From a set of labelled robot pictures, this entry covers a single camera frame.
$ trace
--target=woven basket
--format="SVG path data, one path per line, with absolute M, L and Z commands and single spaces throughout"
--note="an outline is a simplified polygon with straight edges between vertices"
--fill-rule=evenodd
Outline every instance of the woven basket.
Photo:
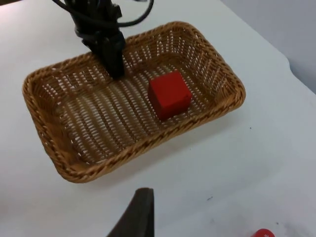
M 193 26 L 169 23 L 126 43 L 123 79 L 112 80 L 87 53 L 39 69 L 24 82 L 45 151 L 70 182 L 94 180 L 244 102 L 241 81 Z M 148 81 L 174 70 L 192 102 L 186 113 L 161 122 L 147 98 Z

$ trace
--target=red cube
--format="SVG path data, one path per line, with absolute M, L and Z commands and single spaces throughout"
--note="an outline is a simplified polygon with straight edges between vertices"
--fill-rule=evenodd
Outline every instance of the red cube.
M 185 112 L 192 94 L 178 71 L 149 82 L 148 98 L 161 121 Z

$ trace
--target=black object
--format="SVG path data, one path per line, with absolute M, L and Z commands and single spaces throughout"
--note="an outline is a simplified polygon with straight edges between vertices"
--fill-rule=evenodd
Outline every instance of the black object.
M 111 0 L 65 0 L 65 4 L 60 0 L 53 1 L 71 14 L 77 36 L 100 58 L 110 76 L 114 79 L 122 77 L 125 39 L 119 27 L 132 26 L 143 21 L 151 12 L 154 0 L 150 0 L 149 7 L 142 16 L 125 23 L 118 23 L 122 13 L 120 7 Z
M 154 237 L 154 215 L 154 190 L 138 189 L 108 237 Z
M 0 0 L 0 6 L 6 5 L 6 4 L 9 4 L 9 3 L 13 3 L 13 2 L 16 2 L 16 1 L 20 1 L 20 0 Z

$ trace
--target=white table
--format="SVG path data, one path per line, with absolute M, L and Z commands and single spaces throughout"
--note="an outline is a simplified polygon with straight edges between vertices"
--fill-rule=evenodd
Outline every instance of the white table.
M 118 1 L 132 19 L 146 5 Z M 63 180 L 24 103 L 25 76 L 88 49 L 49 0 L 0 7 L 0 236 L 103 237 L 134 191 L 155 191 L 157 237 L 316 235 L 316 95 L 287 59 L 218 0 L 157 0 L 137 34 L 195 25 L 247 90 L 244 105 L 87 184 Z

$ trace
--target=gray wall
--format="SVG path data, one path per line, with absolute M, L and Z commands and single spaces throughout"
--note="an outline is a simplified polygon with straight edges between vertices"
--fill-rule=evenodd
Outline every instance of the gray wall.
M 221 0 L 281 51 L 316 93 L 316 0 Z

